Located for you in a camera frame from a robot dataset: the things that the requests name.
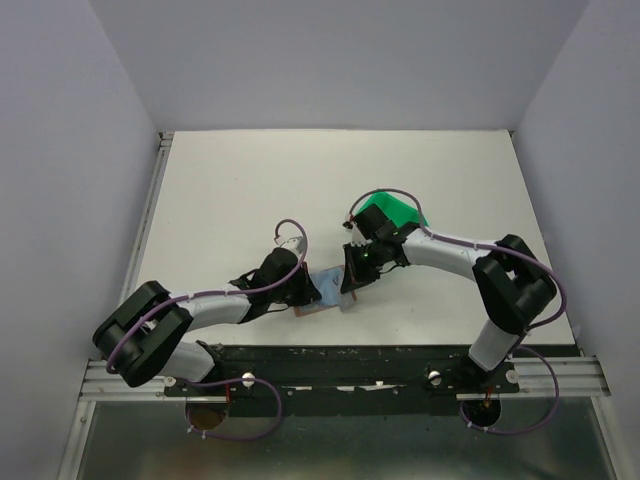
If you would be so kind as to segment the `tan leather card holder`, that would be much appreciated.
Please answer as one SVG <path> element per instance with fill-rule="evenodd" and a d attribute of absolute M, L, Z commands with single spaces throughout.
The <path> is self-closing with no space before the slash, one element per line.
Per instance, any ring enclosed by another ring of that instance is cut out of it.
<path fill-rule="evenodd" d="M 341 285 L 344 280 L 344 267 L 335 266 L 329 269 L 313 272 L 310 279 L 320 293 L 321 298 L 311 304 L 294 308 L 297 317 L 307 316 L 331 308 L 339 309 Z"/>

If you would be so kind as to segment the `green plastic bin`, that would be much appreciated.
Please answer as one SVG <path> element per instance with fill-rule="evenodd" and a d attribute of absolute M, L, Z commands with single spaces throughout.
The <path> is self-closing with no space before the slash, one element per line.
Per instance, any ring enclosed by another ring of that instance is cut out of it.
<path fill-rule="evenodd" d="M 372 194 L 357 213 L 362 213 L 371 205 L 376 205 L 396 227 L 402 227 L 409 222 L 419 222 L 418 210 L 390 193 L 376 192 Z"/>

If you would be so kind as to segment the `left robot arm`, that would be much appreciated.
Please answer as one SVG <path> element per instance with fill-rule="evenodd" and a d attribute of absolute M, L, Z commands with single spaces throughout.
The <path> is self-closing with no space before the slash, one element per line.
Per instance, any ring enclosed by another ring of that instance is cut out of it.
<path fill-rule="evenodd" d="M 173 296 L 159 282 L 144 283 L 94 332 L 92 342 L 107 370 L 130 387 L 156 376 L 183 379 L 201 395 L 214 393 L 222 380 L 213 354 L 186 333 L 214 325 L 240 325 L 259 318 L 274 304 L 299 307 L 321 299 L 302 254 L 272 250 L 257 269 L 230 281 L 214 295 Z"/>

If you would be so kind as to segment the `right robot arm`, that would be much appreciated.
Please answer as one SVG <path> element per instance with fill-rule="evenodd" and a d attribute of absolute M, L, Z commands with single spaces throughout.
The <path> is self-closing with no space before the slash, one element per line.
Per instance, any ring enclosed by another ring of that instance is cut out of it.
<path fill-rule="evenodd" d="M 364 288 L 382 276 L 383 267 L 424 266 L 473 281 L 488 319 L 460 367 L 460 379 L 480 392 L 496 380 L 498 367 L 521 342 L 533 321 L 557 295 L 549 269 L 518 236 L 489 244 L 449 238 L 418 223 L 396 225 L 371 204 L 344 222 L 351 241 L 343 246 L 342 293 Z"/>

